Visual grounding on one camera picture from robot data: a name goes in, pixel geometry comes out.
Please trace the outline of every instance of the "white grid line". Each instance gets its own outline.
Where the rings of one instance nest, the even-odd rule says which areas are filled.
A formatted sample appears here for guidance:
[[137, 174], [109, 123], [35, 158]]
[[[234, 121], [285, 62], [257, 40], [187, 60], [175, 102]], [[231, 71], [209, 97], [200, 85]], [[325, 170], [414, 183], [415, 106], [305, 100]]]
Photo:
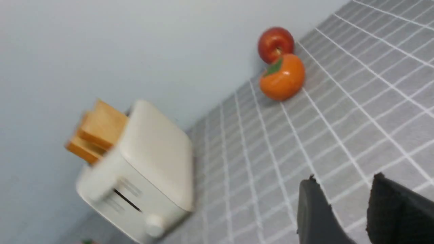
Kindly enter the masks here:
[[[324, 72], [330, 76], [330, 74], [324, 69], [324, 67], [322, 67], [321, 65], [319, 65], [322, 70], [324, 70]], [[336, 84], [339, 85], [339, 83], [337, 83], [333, 77], [330, 77]], [[303, 92], [306, 94], [307, 98], [310, 100], [310, 102], [312, 103], [312, 105], [315, 107], [315, 109], [317, 110], [317, 112], [319, 113], [319, 115], [321, 116], [321, 118], [323, 119], [324, 123], [327, 125], [327, 127], [329, 128], [330, 132], [333, 134], [333, 136], [335, 137], [335, 139], [337, 140], [337, 142], [339, 143], [339, 145], [342, 147], [342, 149], [345, 151], [345, 154], [348, 156], [348, 158], [351, 160], [351, 162], [353, 163], [353, 165], [355, 166], [355, 168], [357, 169], [357, 172], [361, 175], [362, 179], [366, 182], [367, 186], [369, 187], [369, 181], [366, 179], [365, 175], [363, 174], [363, 171], [360, 169], [359, 165], [357, 165], [357, 163], [355, 162], [354, 158], [352, 157], [352, 155], [350, 154], [350, 152], [348, 151], [348, 149], [344, 146], [344, 144], [342, 143], [341, 139], [338, 137], [338, 135], [336, 134], [335, 130], [331, 127], [331, 125], [329, 124], [329, 122], [325, 119], [324, 115], [321, 113], [321, 111], [319, 110], [319, 108], [316, 106], [316, 104], [314, 103], [314, 101], [312, 100], [312, 98], [310, 98], [309, 94], [306, 92], [305, 89], [303, 89]]]
[[[296, 140], [297, 140], [297, 144], [299, 145], [300, 150], [301, 150], [301, 152], [303, 153], [304, 158], [306, 159], [306, 163], [307, 163], [307, 165], [309, 166], [309, 168], [310, 168], [310, 170], [312, 171], [312, 173], [315, 175], [316, 181], [318, 182], [318, 184], [319, 184], [320, 187], [322, 188], [322, 180], [319, 178], [319, 174], [316, 173], [316, 170], [315, 170], [315, 168], [313, 167], [313, 163], [312, 163], [310, 157], [307, 155], [307, 152], [306, 152], [306, 150], [305, 150], [304, 147], [303, 147], [303, 143], [301, 142], [300, 138], [298, 137], [297, 131], [296, 131], [296, 129], [294, 128], [294, 125], [293, 125], [293, 123], [291, 122], [291, 119], [289, 118], [288, 113], [287, 113], [286, 110], [285, 110], [285, 107], [283, 106], [282, 103], [280, 103], [280, 106], [282, 107], [282, 110], [283, 110], [283, 112], [285, 113], [286, 119], [288, 120], [288, 123], [289, 123], [289, 125], [291, 126], [291, 129], [293, 130], [294, 136], [295, 136], [295, 138], [296, 138]], [[325, 192], [325, 189], [323, 190], [323, 193], [324, 193], [324, 196], [326, 197], [327, 201], [329, 202], [330, 198], [328, 198], [328, 196], [327, 196], [327, 194], [326, 194], [326, 192]], [[338, 216], [336, 213], [335, 213], [335, 216], [336, 216], [336, 219], [337, 219], [338, 223], [339, 223], [339, 224], [342, 224], [342, 221], [340, 220], [339, 216]]]
[[[336, 44], [335, 42], [333, 42], [335, 45], [337, 45], [339, 48], [341, 48], [342, 50], [344, 50], [341, 46], [339, 46], [338, 44]], [[357, 59], [356, 57], [354, 57], [353, 55], [352, 55], [352, 57], [355, 59], [355, 60], [357, 60], [357, 61], [359, 61], [363, 66], [365, 66], [369, 71], [371, 71], [373, 74], [375, 74], [378, 78], [380, 78], [380, 76], [378, 75], [378, 74], [376, 74], [375, 72], [373, 72], [372, 70], [370, 70], [363, 62], [361, 62], [359, 59]], [[341, 90], [359, 107], [359, 109], [360, 109], [360, 111], [362, 111], [371, 121], [372, 121], [372, 123], [398, 148], [398, 150], [403, 154], [403, 155], [405, 155], [406, 156], [406, 158], [410, 161], [410, 163], [426, 178], [426, 179], [428, 179], [428, 180], [430, 180], [431, 181], [431, 183], [434, 185], [434, 181], [430, 178], [430, 176], [429, 176], [429, 174], [427, 174], [426, 172], [425, 172], [425, 170], [423, 170], [422, 169], [422, 167], [420, 167], [419, 166], [419, 164], [417, 164], [408, 154], [407, 154], [407, 152], [401, 147], [401, 145], [399, 145], [361, 106], [360, 106], [360, 104], [356, 101], [356, 100], [354, 100], [354, 98], [350, 95], [350, 94], [348, 94], [348, 92], [347, 91], [345, 91], [342, 87], [341, 87], [341, 85], [338, 83], [338, 82], [336, 82], [335, 80], [334, 80], [334, 78], [332, 78], [332, 80], [336, 83], [336, 85], [338, 85], [340, 88], [341, 88]], [[413, 101], [413, 99], [411, 99], [410, 97], [408, 97], [408, 96], [404, 96], [407, 100], [409, 100], [409, 101]], [[423, 109], [426, 113], [429, 113], [429, 114], [431, 114], [432, 115], [432, 113], [430, 112], [430, 111], [428, 111], [426, 108], [424, 108], [422, 105], [420, 105], [419, 103], [418, 104], [415, 104], [415, 105], [419, 105], [419, 107], [421, 108], [421, 109]]]
[[[386, 4], [389, 0], [386, 0], [385, 2], [383, 2], [379, 7], [383, 6], [384, 4]], [[368, 18], [370, 15], [372, 15], [375, 11], [370, 12], [369, 14], [367, 14], [366, 16], [364, 16], [363, 18], [361, 18], [360, 20], [358, 20], [357, 22], [355, 22], [355, 25], [361, 23], [364, 19]], [[382, 15], [378, 16], [375, 20], [371, 21], [371, 23], [369, 23], [367, 26], [365, 26], [365, 28], [371, 26], [376, 20], [378, 20]], [[338, 38], [340, 38], [341, 36], [343, 36], [345, 33], [349, 32], [351, 30], [351, 28], [348, 28], [348, 30], [342, 32], [341, 34], [339, 34], [337, 37], [335, 37], [335, 39], [337, 40]], [[355, 37], [356, 35], [358, 35], [359, 33], [361, 33], [361, 31], [358, 31], [357, 33], [353, 34], [352, 36], [347, 37], [347, 39], [341, 44], [341, 45], [345, 45], [348, 41], [350, 41], [353, 37]], [[322, 57], [320, 60], [325, 60], [325, 58], [327, 58], [328, 56], [332, 55], [334, 52], [330, 52], [329, 54], [327, 54], [325, 57]], [[339, 56], [339, 58], [334, 59], [331, 64], [334, 64], [335, 62], [337, 62], [338, 60], [340, 60], [342, 57], [344, 57], [345, 55], [342, 54]]]
[[[392, 15], [392, 16], [398, 18], [398, 19], [405, 20], [405, 21], [410, 22], [410, 23], [412, 23], [412, 24], [415, 24], [415, 25], [418, 25], [418, 26], [421, 26], [421, 27], [425, 27], [425, 28], [427, 28], [427, 29], [434, 30], [434, 28], [431, 28], [431, 27], [429, 26], [430, 23], [428, 23], [428, 24], [426, 24], [426, 25], [424, 25], [424, 24], [420, 24], [420, 23], [415, 22], [415, 21], [413, 21], [413, 20], [408, 20], [408, 19], [403, 18], [403, 17], [401, 17], [401, 16], [399, 16], [399, 15], [396, 15], [396, 14], [394, 14], [394, 13], [386, 12], [386, 11], [384, 11], [384, 10], [378, 9], [378, 8], [376, 8], [376, 7], [372, 7], [372, 6], [370, 6], [370, 5], [367, 5], [367, 4], [365, 4], [365, 3], [359, 2], [359, 1], [357, 1], [357, 0], [352, 0], [352, 1], [353, 1], [353, 2], [356, 2], [356, 3], [358, 3], [358, 4], [361, 4], [361, 5], [364, 5], [364, 6], [366, 6], [366, 7], [370, 7], [370, 8], [372, 8], [372, 9], [375, 9], [375, 10], [380, 11], [380, 12], [382, 12], [382, 13], [386, 13], [386, 14]], [[407, 10], [405, 10], [403, 13], [407, 12], [408, 10], [410, 10], [412, 7], [414, 7], [414, 6], [415, 6], [416, 4], [418, 4], [419, 2], [420, 2], [420, 1], [418, 1], [418, 2], [415, 3], [415, 4], [413, 4], [410, 8], [408, 8]]]
[[[205, 160], [204, 160], [204, 169], [205, 169], [205, 179], [208, 178], [208, 161], [209, 161], [209, 138], [208, 138], [208, 127], [209, 127], [209, 119], [208, 116], [206, 116], [205, 118], [205, 135], [204, 135], [204, 139], [205, 139]], [[207, 202], [208, 202], [208, 194], [207, 191], [203, 192], [203, 200], [202, 200], [202, 205], [203, 206], [207, 206]], [[206, 212], [207, 208], [204, 208], [202, 211], [202, 220], [204, 223], [204, 228], [203, 228], [203, 233], [202, 233], [202, 238], [205, 244], [208, 244], [208, 216], [207, 216], [207, 212]]]
[[[349, 13], [350, 11], [352, 11], [353, 9], [355, 9], [356, 7], [358, 7], [358, 6], [357, 6], [357, 5], [354, 5], [354, 6], [350, 7], [348, 10], [346, 10], [344, 13], [342, 13], [342, 15], [345, 15], [345, 14]], [[360, 11], [361, 11], [361, 9], [358, 10], [357, 12], [353, 13], [353, 15], [359, 13]], [[327, 26], [325, 26], [325, 27], [323, 28], [323, 31], [329, 31], [329, 28], [330, 28], [330, 27], [339, 28], [339, 27], [342, 25], [342, 23], [341, 23], [341, 25], [339, 25], [339, 26], [334, 26], [333, 24], [334, 24], [336, 21], [338, 21], [338, 19], [334, 19], [334, 20], [332, 20], [330, 23], [328, 23]], [[304, 41], [304, 45], [305, 45], [305, 46], [308, 46], [309, 44], [311, 44], [312, 41], [317, 41], [317, 39], [314, 38], [314, 37], [315, 37], [315, 34], [312, 35], [308, 40]], [[320, 44], [319, 42], [316, 42], [316, 43], [313, 44], [313, 46], [311, 46], [310, 48], [313, 48], [313, 47], [315, 47], [315, 46], [317, 46], [317, 45], [319, 45], [319, 44]]]
[[[250, 191], [252, 193], [253, 210], [255, 212], [256, 224], [258, 225], [259, 228], [262, 229], [263, 228], [262, 227], [262, 218], [261, 218], [261, 215], [259, 213], [259, 206], [257, 203], [258, 202], [258, 196], [256, 194], [256, 189], [254, 187], [254, 182], [253, 182], [252, 163], [250, 162], [250, 159], [249, 159], [248, 153], [247, 153], [247, 146], [246, 146], [246, 140], [244, 138], [243, 124], [241, 123], [241, 114], [240, 114], [240, 108], [239, 108], [239, 104], [238, 104], [237, 93], [235, 93], [235, 105], [236, 105], [236, 109], [237, 109], [238, 125], [240, 127], [240, 133], [241, 133], [241, 144], [243, 145], [243, 154], [244, 154], [244, 158], [245, 158], [245, 162], [246, 162], [247, 173], [249, 176], [249, 185], [250, 185]], [[262, 244], [265, 243], [264, 242], [264, 236], [262, 235], [262, 232], [260, 234], [258, 234], [258, 237], [259, 237], [259, 240], [261, 241]]]
[[[422, 183], [421, 185], [413, 188], [412, 191], [418, 192], [418, 191], [425, 189], [426, 187], [428, 187], [430, 185], [431, 185], [431, 183], [429, 181], [426, 181], [425, 183]], [[367, 221], [366, 216], [364, 216], [361, 219], [359, 219], [359, 220], [355, 221], [354, 223], [345, 227], [344, 230], [345, 230], [345, 232], [348, 233], [348, 232], [354, 230], [355, 228], [359, 227], [360, 225], [366, 223], [366, 221]]]
[[[419, 147], [417, 147], [416, 149], [414, 149], [413, 151], [411, 151], [411, 152], [409, 153], [409, 155], [412, 156], [412, 155], [414, 155], [414, 154], [416, 154], [416, 153], [418, 153], [418, 152], [424, 150], [425, 148], [427, 148], [428, 146], [430, 146], [430, 145], [432, 145], [432, 144], [434, 144], [434, 139], [431, 140], [431, 141], [429, 141], [429, 142], [427, 142], [427, 143], [425, 143], [425, 144], [423, 144], [423, 145], [421, 145], [421, 146], [419, 146]], [[381, 166], [380, 168], [378, 168], [378, 169], [377, 169], [376, 171], [374, 171], [373, 173], [370, 173], [367, 177], [368, 177], [368, 178], [373, 178], [374, 175], [375, 175], [377, 172], [381, 172], [381, 171], [387, 170], [388, 168], [390, 168], [390, 167], [392, 167], [392, 166], [398, 164], [399, 162], [401, 162], [401, 161], [404, 160], [404, 159], [406, 159], [406, 157], [403, 155], [403, 156], [401, 156], [401, 157], [399, 157], [399, 158], [397, 158], [397, 159], [391, 161], [390, 163], [388, 163], [388, 164], [386, 164], [386, 165], [384, 165], [384, 166]], [[351, 194], [351, 193], [353, 192], [353, 190], [357, 189], [357, 188], [360, 187], [362, 184], [363, 184], [363, 180], [361, 180], [361, 181], [355, 183], [355, 184], [354, 184], [353, 186], [351, 186], [350, 188], [346, 189], [345, 191], [341, 192], [339, 195], [335, 196], [335, 197], [331, 200], [330, 203], [335, 203], [335, 202], [337, 202], [338, 200], [344, 198], [345, 196]]]
[[367, 31], [364, 30], [364, 29], [359, 28], [358, 26], [354, 25], [353, 23], [351, 23], [351, 22], [349, 22], [349, 21], [347, 21], [347, 20], [345, 20], [345, 19], [343, 19], [343, 18], [341, 18], [341, 17], [339, 17], [339, 16], [337, 16], [337, 15], [335, 15], [335, 16], [338, 17], [339, 19], [342, 19], [342, 20], [345, 21], [346, 23], [349, 23], [349, 24], [353, 25], [354, 27], [358, 28], [359, 30], [361, 30], [361, 31], [363, 31], [363, 32], [365, 32], [365, 33], [367, 33], [368, 35], [370, 35], [370, 36], [372, 36], [372, 37], [374, 37], [374, 38], [376, 38], [376, 39], [382, 41], [383, 43], [387, 44], [388, 46], [390, 46], [390, 47], [392, 47], [392, 48], [394, 48], [394, 49], [400, 51], [401, 53], [403, 53], [403, 54], [405, 54], [405, 55], [407, 55], [407, 56], [409, 56], [409, 57], [412, 57], [413, 59], [415, 59], [415, 60], [417, 60], [417, 61], [419, 61], [419, 62], [421, 62], [421, 63], [423, 63], [423, 64], [425, 64], [425, 65], [427, 65], [427, 66], [430, 66], [430, 67], [434, 68], [434, 65], [428, 63], [427, 61], [421, 60], [420, 58], [418, 58], [418, 57], [412, 55], [411, 53], [408, 53], [408, 52], [406, 52], [406, 51], [404, 51], [404, 50], [399, 49], [397, 46], [395, 46], [395, 45], [389, 43], [388, 41], [386, 41], [386, 40], [384, 39], [384, 38], [387, 38], [388, 36], [390, 36], [391, 34], [393, 34], [394, 32], [400, 30], [401, 28], [403, 28], [403, 27], [404, 27], [405, 25], [407, 25], [407, 24], [405, 24], [405, 25], [401, 26], [400, 28], [396, 29], [394, 32], [388, 34], [388, 35], [385, 36], [384, 38], [379, 38], [379, 37], [375, 36], [374, 34], [369, 33], [369, 32], [367, 32]]
[[227, 233], [230, 242], [233, 242], [232, 233], [232, 214], [230, 212], [230, 193], [229, 193], [229, 166], [227, 164], [226, 155], [226, 135], [224, 130], [224, 114], [223, 114], [223, 104], [220, 103], [220, 130], [221, 130], [221, 147], [222, 147], [222, 157], [223, 157], [223, 169], [224, 169], [224, 192], [225, 192], [225, 202], [226, 202], [226, 219], [227, 219]]
[[262, 118], [261, 111], [260, 111], [260, 109], [259, 109], [258, 100], [257, 100], [256, 94], [254, 93], [254, 89], [253, 89], [253, 85], [252, 85], [251, 80], [249, 80], [249, 84], [250, 84], [250, 88], [251, 88], [252, 91], [253, 91], [253, 97], [254, 97], [254, 100], [255, 100], [255, 103], [256, 103], [256, 110], [258, 111], [259, 119], [261, 120], [262, 129], [264, 130], [265, 141], [266, 141], [266, 143], [267, 143], [268, 150], [269, 150], [269, 152], [270, 152], [271, 159], [272, 159], [272, 161], [273, 161], [274, 168], [275, 168], [275, 170], [276, 170], [276, 174], [277, 174], [278, 182], [279, 182], [280, 188], [281, 188], [281, 190], [282, 190], [283, 197], [285, 198], [286, 206], [287, 206], [287, 208], [288, 208], [288, 215], [289, 215], [289, 218], [291, 219], [291, 221], [292, 221], [293, 223], [296, 223], [296, 218], [294, 217], [293, 208], [292, 208], [291, 203], [290, 203], [290, 201], [289, 201], [288, 193], [286, 192], [286, 187], [285, 187], [285, 185], [284, 185], [284, 182], [283, 182], [282, 176], [280, 175], [279, 165], [278, 165], [278, 163], [277, 163], [276, 157], [274, 156], [273, 148], [272, 148], [272, 146], [271, 146], [271, 144], [270, 144], [270, 141], [269, 141], [269, 138], [268, 138], [268, 133], [267, 133], [267, 130], [266, 130], [266, 127], [265, 127], [264, 120], [263, 120], [263, 118]]

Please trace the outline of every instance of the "toaster knob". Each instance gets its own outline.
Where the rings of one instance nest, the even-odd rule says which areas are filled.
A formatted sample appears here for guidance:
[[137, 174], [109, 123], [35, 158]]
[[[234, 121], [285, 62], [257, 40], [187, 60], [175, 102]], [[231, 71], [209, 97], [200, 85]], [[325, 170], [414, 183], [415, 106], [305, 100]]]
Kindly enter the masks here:
[[164, 220], [158, 215], [150, 214], [146, 218], [146, 232], [148, 235], [158, 238], [164, 234]]

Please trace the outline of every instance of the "toaster slot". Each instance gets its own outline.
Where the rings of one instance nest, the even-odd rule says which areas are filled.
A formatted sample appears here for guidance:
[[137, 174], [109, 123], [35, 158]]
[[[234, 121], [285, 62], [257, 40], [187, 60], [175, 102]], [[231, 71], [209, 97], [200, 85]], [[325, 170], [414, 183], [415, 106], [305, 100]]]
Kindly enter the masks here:
[[113, 189], [113, 191], [119, 196], [119, 197], [121, 197], [122, 199], [124, 199], [125, 200], [125, 202], [127, 202], [128, 204], [130, 204], [135, 210], [137, 210], [137, 211], [139, 211], [139, 212], [141, 212], [141, 210], [134, 204], [134, 203], [132, 203], [130, 200], [128, 200], [128, 198], [126, 198], [122, 193], [120, 193], [118, 190], [116, 190], [116, 189]]

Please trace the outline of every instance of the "apple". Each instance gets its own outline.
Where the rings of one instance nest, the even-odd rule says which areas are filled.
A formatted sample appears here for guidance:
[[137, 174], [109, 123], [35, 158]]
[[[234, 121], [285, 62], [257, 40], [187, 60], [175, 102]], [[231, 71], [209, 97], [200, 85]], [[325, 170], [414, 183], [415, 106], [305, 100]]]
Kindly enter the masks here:
[[271, 64], [283, 54], [294, 53], [294, 38], [282, 27], [271, 27], [259, 38], [258, 52], [264, 62]]

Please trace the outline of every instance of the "toaster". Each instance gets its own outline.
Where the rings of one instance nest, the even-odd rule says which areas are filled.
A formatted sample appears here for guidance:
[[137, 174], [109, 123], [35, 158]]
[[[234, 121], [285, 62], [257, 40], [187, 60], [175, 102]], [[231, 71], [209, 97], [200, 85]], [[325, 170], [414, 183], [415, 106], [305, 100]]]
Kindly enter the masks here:
[[83, 167], [76, 188], [106, 220], [148, 244], [194, 210], [192, 143], [155, 106], [136, 101], [117, 144]]

